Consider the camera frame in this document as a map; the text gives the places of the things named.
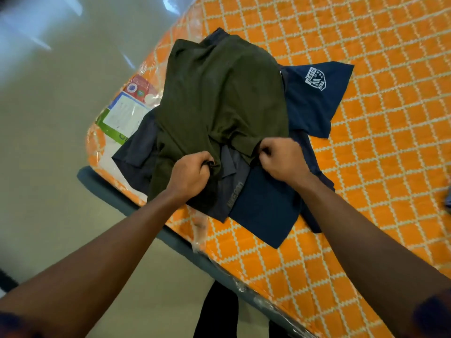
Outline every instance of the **person's left arm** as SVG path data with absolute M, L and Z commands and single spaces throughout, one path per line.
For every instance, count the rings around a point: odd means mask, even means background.
M 165 191 L 0 299 L 44 337 L 84 337 L 121 291 L 165 222 L 205 187 L 208 152 L 176 162 Z

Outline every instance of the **plaid sleeve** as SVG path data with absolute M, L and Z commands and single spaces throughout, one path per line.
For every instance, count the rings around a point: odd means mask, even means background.
M 12 313 L 0 312 L 0 338 L 43 338 L 31 330 L 24 320 Z
M 430 297 L 412 316 L 406 338 L 451 337 L 451 289 Z

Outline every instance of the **beige floor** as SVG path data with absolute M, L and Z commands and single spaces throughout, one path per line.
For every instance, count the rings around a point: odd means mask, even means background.
M 0 12 L 0 268 L 21 282 L 121 219 L 76 179 L 84 136 L 192 0 L 13 1 Z M 211 284 L 157 241 L 90 336 L 191 337 Z M 267 336 L 240 306 L 239 337 Z

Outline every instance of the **forearm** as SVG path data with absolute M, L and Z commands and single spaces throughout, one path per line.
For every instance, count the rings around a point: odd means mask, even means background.
M 393 240 L 313 175 L 301 195 L 348 277 L 375 312 L 400 335 L 414 308 L 451 288 L 451 280 Z
M 0 299 L 48 337 L 85 336 L 108 309 L 167 219 L 167 192 Z

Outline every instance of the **green fabric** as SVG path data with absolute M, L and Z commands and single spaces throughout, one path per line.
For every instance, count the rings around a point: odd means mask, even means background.
M 186 154 L 209 151 L 214 179 L 221 170 L 221 145 L 232 146 L 250 163 L 263 138 L 288 136 L 279 65 L 236 35 L 210 46 L 177 40 L 153 112 L 161 131 L 148 200 L 166 188 L 174 163 Z

